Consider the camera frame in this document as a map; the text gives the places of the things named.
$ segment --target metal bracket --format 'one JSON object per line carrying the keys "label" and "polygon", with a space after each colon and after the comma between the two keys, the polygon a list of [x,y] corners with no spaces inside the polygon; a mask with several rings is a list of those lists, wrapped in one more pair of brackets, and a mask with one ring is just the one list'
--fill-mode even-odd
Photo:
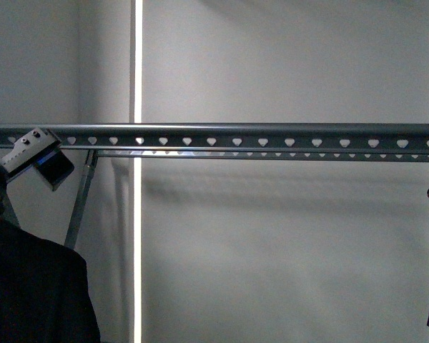
{"label": "metal bracket", "polygon": [[95,168],[98,162],[98,153],[95,150],[89,150],[87,152],[86,162],[79,182],[78,194],[73,206],[73,212],[71,213],[71,219],[69,229],[66,233],[64,246],[74,249],[77,244],[77,238],[79,228],[81,226],[82,217],[84,214],[84,208],[86,206],[87,195],[89,194],[89,188],[91,181],[94,178]]}

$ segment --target light strip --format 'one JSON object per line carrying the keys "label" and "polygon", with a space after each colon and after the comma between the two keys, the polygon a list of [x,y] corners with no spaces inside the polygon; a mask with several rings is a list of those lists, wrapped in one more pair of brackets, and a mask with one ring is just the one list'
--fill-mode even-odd
{"label": "light strip", "polygon": [[[135,1],[134,122],[142,122],[143,0]],[[134,343],[142,341],[142,159],[134,159]]]}

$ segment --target slotted steel beam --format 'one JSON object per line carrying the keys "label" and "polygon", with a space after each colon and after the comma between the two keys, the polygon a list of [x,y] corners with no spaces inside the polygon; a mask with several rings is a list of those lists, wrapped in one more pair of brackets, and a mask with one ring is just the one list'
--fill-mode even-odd
{"label": "slotted steel beam", "polygon": [[35,127],[99,157],[429,162],[429,124],[0,124],[0,148]]}

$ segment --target person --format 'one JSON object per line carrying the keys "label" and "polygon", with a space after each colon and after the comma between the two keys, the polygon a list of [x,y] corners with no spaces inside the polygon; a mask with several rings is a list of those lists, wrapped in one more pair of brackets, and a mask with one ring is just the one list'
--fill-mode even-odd
{"label": "person", "polygon": [[[0,216],[5,196],[6,176],[0,168]],[[100,333],[84,259],[0,217],[2,342],[100,343]]]}

